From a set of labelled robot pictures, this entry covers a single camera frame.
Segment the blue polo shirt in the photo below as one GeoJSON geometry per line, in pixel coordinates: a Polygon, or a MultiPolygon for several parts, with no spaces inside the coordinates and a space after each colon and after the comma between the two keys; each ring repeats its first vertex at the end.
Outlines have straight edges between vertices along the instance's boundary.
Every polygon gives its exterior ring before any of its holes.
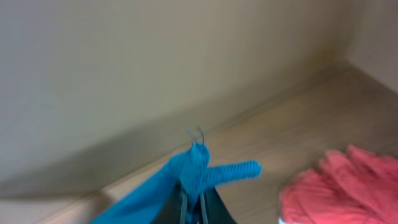
{"type": "Polygon", "coordinates": [[[151,223],[177,183],[188,197],[187,223],[200,221],[200,195],[216,185],[256,178],[261,167],[256,161],[208,167],[210,153],[200,142],[177,154],[156,174],[96,217],[93,224],[151,223]]]}

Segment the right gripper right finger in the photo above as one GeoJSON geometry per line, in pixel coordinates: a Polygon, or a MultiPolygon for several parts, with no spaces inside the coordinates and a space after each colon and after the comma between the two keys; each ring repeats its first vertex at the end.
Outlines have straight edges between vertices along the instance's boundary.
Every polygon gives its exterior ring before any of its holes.
{"type": "Polygon", "coordinates": [[[237,224],[215,188],[200,195],[200,224],[237,224]]]}

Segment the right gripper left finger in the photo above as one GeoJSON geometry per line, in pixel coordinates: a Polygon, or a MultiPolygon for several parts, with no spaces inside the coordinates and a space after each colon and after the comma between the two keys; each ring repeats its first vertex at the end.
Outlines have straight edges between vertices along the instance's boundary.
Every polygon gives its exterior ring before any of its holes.
{"type": "Polygon", "coordinates": [[[186,224],[188,197],[181,183],[177,183],[151,224],[186,224]]]}

